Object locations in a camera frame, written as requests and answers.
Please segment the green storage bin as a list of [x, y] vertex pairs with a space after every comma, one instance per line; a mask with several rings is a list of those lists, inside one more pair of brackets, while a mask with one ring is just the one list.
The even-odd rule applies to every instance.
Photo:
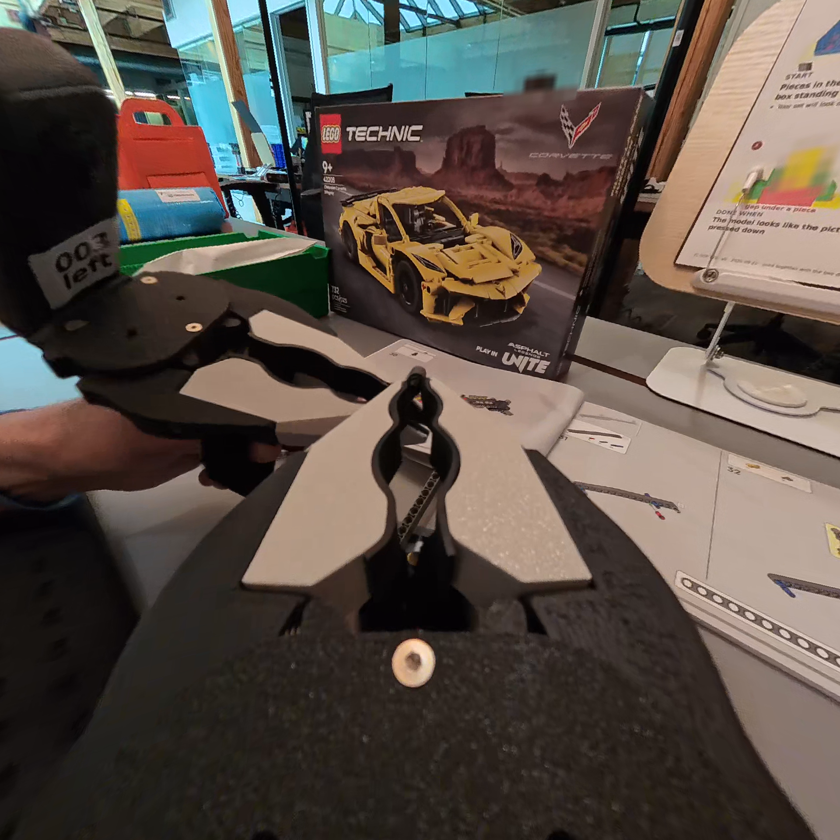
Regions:
[[[119, 249], [120, 267], [122, 272], [135, 270], [153, 259], [182, 249], [228, 245], [244, 242], [246, 238], [269, 236], [292, 235], [266, 229], [259, 231], [255, 236], [222, 233], [122, 245]], [[320, 319], [329, 313], [330, 270], [329, 249], [320, 244], [298, 255], [254, 266], [215, 271], [206, 277], [224, 280], [240, 288], [265, 292], [293, 303], [314, 318]]]

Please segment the open lego instruction booklet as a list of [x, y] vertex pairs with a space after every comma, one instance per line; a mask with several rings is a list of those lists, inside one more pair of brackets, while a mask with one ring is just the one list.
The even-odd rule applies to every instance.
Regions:
[[838, 700], [837, 488], [405, 339], [370, 361], [388, 379], [421, 365], [541, 450], [554, 443], [551, 463], [699, 625]]

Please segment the orange felt bag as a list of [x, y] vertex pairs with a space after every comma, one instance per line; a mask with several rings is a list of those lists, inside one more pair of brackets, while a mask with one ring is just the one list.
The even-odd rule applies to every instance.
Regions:
[[117, 117], [119, 189], [211, 188], [223, 192], [204, 132], [159, 99], [126, 98]]

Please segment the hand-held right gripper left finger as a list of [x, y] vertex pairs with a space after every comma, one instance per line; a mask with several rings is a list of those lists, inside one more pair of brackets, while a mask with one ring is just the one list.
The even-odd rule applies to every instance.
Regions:
[[255, 592], [305, 595], [364, 630], [360, 611], [395, 572], [391, 484], [403, 455], [391, 384], [313, 444], [241, 583]]

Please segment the white book stand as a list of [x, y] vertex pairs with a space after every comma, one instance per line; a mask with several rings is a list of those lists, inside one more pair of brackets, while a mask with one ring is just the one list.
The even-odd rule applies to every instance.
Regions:
[[697, 137], [698, 117], [645, 228], [639, 257], [661, 287], [727, 306], [709, 346], [668, 351], [647, 386], [674, 402], [837, 457], [838, 386], [726, 355], [721, 336], [735, 305], [838, 324], [838, 289], [676, 264], [725, 148]]

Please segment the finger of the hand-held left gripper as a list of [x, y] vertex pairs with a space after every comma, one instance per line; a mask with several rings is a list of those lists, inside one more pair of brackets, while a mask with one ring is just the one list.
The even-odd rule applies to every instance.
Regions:
[[267, 310], [248, 320], [248, 357], [290, 385], [342, 398], [374, 398], [390, 385], [340, 337]]
[[286, 382], [257, 361], [225, 359], [193, 372], [181, 394], [273, 423], [277, 442], [307, 447], [332, 431], [364, 403], [336, 393], [313, 375]]

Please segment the wooden post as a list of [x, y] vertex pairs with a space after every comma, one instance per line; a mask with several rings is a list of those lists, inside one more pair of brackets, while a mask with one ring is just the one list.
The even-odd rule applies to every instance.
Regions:
[[676, 163], [709, 76], [733, 1], [682, 2], [668, 59], [656, 90], [656, 146], [647, 177], [665, 181]]

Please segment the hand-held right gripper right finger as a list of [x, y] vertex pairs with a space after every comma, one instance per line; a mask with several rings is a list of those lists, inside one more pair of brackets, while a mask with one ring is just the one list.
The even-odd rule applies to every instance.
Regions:
[[468, 404], [442, 382], [434, 442], [449, 446], [437, 531], [454, 558], [453, 586], [474, 607], [592, 582], [560, 510], [534, 465], [537, 452], [505, 418]]

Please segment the person's left forearm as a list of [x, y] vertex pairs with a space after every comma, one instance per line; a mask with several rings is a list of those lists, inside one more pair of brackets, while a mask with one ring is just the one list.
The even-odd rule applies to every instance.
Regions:
[[3, 413], [2, 504], [49, 505], [99, 490], [103, 476], [95, 457], [111, 419], [106, 409], [83, 401]]

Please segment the person's left hand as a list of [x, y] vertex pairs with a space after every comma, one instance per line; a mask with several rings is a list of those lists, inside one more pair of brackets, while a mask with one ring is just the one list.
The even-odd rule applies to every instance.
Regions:
[[203, 462], [202, 441], [153, 436], [109, 408], [83, 407], [92, 454], [87, 477], [77, 480], [77, 491], [152, 489]]

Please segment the brick picture instruction sheet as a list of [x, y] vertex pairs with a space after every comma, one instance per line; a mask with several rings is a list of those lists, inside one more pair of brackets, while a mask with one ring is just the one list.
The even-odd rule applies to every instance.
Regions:
[[731, 45], [695, 124], [724, 151], [678, 266], [838, 289], [838, 19], [777, 2]]

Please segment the blue wrapped roll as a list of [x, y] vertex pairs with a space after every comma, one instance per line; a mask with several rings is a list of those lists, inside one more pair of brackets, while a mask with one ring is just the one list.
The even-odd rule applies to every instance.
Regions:
[[121, 245], [218, 234], [227, 219], [208, 186], [120, 191], [117, 209]]

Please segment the yellow car lego box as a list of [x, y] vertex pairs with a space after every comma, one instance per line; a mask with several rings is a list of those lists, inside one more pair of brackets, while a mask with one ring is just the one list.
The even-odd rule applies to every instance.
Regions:
[[640, 87], [318, 107], [331, 312], [559, 381], [651, 108]]

